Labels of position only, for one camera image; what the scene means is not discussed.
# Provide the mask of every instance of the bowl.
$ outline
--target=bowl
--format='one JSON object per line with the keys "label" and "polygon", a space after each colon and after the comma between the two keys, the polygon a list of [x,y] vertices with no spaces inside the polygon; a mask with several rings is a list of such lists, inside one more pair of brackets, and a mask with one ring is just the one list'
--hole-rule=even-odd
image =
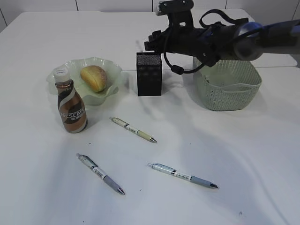
{"label": "bowl", "polygon": [[[122,84],[122,69],[110,60],[92,57],[88,59],[71,60],[64,65],[68,68],[71,78],[74,81],[74,87],[85,105],[101,105],[108,96],[117,93],[118,87]],[[99,66],[106,71],[106,88],[101,92],[94,92],[80,77],[81,69],[92,65]],[[47,77],[48,87],[50,94],[57,95],[53,72],[54,69]]]}

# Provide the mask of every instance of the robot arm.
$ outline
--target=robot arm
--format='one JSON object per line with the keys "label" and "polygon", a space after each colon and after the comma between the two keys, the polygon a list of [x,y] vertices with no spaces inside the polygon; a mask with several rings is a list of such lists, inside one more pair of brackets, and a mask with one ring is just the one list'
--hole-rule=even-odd
{"label": "robot arm", "polygon": [[[177,74],[194,73],[204,65],[212,67],[219,60],[255,60],[263,53],[299,54],[300,20],[262,26],[248,22],[247,18],[233,20],[223,11],[213,9],[200,19],[203,28],[196,29],[190,9],[192,0],[172,0],[157,5],[157,15],[168,15],[169,27],[157,30],[145,42],[146,51],[163,53],[171,70]],[[206,25],[204,16],[217,13],[232,23]],[[202,65],[193,70],[171,65],[166,53],[179,53],[196,57]]]}

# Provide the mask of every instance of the pen tip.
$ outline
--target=pen tip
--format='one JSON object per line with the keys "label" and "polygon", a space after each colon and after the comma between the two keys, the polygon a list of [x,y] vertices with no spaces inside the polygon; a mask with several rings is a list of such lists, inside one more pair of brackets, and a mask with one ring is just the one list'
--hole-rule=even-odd
{"label": "pen tip", "polygon": [[157,141],[153,137],[150,138],[150,140],[151,140],[152,143],[157,143]]}
{"label": "pen tip", "polygon": [[124,195],[124,194],[125,194],[125,191],[123,191],[122,188],[118,188],[118,192],[119,192],[121,195]]}
{"label": "pen tip", "polygon": [[216,185],[216,184],[214,184],[214,183],[211,183],[210,186],[211,186],[212,188],[219,188],[219,186]]}

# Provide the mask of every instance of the table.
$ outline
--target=table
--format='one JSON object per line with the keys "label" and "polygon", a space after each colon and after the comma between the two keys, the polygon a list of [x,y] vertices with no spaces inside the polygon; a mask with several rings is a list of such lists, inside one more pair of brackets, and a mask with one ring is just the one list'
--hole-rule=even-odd
{"label": "table", "polygon": [[[213,112],[192,76],[163,73],[161,97],[136,95],[135,71],[84,132],[64,131],[43,66],[1,68],[0,218],[6,225],[297,225],[300,208],[300,69],[258,68],[248,107]],[[109,121],[120,117],[152,144]],[[111,190],[77,158],[89,155],[126,191]],[[162,163],[215,182],[201,187],[154,171]]]}
{"label": "table", "polygon": [[[192,10],[195,27],[207,10]],[[249,17],[242,9],[224,10],[232,18]],[[219,21],[212,14],[206,23]],[[123,70],[136,69],[136,52],[155,30],[165,30],[167,16],[144,13],[103,12],[26,12],[0,34],[0,68],[13,61],[38,61],[48,74],[53,68],[72,59],[102,57],[120,65]],[[168,54],[170,62],[192,68],[192,58]],[[255,67],[292,67],[297,62],[290,55],[265,54],[253,62]],[[169,67],[163,61],[163,68]]]}

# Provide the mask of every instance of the white wall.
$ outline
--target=white wall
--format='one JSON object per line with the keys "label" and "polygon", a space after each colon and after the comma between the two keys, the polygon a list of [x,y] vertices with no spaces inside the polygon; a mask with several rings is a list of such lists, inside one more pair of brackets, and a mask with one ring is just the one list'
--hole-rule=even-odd
{"label": "white wall", "polygon": [[[153,0],[153,11],[158,2],[165,0]],[[194,8],[225,8],[226,0],[193,0]]]}
{"label": "white wall", "polygon": [[75,0],[0,0],[7,24],[22,12],[77,11]]}
{"label": "white wall", "polygon": [[299,0],[228,0],[227,8],[242,8],[263,25],[291,20]]}
{"label": "white wall", "polygon": [[[160,0],[77,0],[80,11],[149,12]],[[291,20],[300,0],[194,0],[195,8],[242,8],[262,24]],[[28,11],[77,11],[75,0],[0,0],[0,8],[10,24]],[[297,7],[294,19],[300,19]],[[0,31],[5,23],[0,15]]]}
{"label": "white wall", "polygon": [[79,11],[151,12],[152,0],[77,0]]}

